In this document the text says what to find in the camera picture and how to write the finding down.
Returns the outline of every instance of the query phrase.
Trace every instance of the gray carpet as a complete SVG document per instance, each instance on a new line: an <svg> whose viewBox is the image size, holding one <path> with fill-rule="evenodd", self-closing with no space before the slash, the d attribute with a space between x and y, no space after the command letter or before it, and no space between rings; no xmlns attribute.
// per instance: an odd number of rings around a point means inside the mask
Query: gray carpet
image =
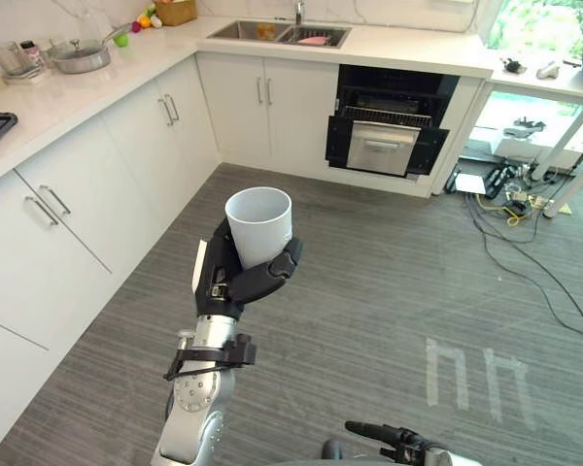
<svg viewBox="0 0 583 466"><path fill-rule="evenodd" d="M333 435L375 456L346 419L407 426L485 466L583 465L583 337L490 261L459 194L417 199L223 165L38 393L0 466L149 464L169 391L161 374L176 331L195 322L198 240L230 194L263 184L290 194L305 249L292 281L240 321L257 366L237 371L216 466L316 458ZM583 190L571 207L541 219L524 248L583 308ZM531 234L531 221L489 220ZM509 246L490 248L583 328L544 273Z"/></svg>

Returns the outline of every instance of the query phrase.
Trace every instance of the faucet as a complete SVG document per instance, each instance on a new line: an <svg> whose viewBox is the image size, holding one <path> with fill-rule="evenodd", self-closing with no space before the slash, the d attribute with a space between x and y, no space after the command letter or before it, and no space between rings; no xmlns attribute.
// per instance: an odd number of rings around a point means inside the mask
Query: faucet
<svg viewBox="0 0 583 466"><path fill-rule="evenodd" d="M297 0L295 2L295 27L302 25L302 18L304 17L304 0Z"/></svg>

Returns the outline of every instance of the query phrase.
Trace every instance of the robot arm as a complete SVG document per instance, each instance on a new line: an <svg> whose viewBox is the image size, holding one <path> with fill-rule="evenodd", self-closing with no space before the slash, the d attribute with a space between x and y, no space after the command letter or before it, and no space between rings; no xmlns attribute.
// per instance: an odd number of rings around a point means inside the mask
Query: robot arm
<svg viewBox="0 0 583 466"><path fill-rule="evenodd" d="M447 447L428 440L405 427L366 424L364 422L346 422L346 429L369 439L378 440L395 449L380 449L380 454L387 456L397 464L412 466L481 466L463 456L447 450Z"/></svg>
<svg viewBox="0 0 583 466"><path fill-rule="evenodd" d="M152 466L209 464L233 392L233 370L255 364L257 355L250 336L236 335L236 323L244 305L285 284L301 250L302 243L292 238L274 259L243 271L226 219L209 243L201 242L192 282L196 329L180 332L164 376L173 381L173 391Z"/></svg>

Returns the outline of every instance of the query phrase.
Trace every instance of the open oven door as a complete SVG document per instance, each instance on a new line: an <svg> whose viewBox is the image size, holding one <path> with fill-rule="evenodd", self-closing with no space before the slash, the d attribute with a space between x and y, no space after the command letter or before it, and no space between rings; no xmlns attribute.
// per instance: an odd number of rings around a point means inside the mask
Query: open oven door
<svg viewBox="0 0 583 466"><path fill-rule="evenodd" d="M392 177L428 175L449 130L411 127L344 116L328 120L328 166Z"/></svg>

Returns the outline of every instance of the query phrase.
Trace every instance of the greenery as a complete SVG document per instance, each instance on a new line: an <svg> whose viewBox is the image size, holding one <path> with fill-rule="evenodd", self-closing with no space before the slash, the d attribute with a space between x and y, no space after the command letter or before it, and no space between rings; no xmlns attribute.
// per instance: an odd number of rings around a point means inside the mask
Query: greenery
<svg viewBox="0 0 583 466"><path fill-rule="evenodd" d="M516 53L550 50L580 59L583 0L505 0L488 48Z"/></svg>

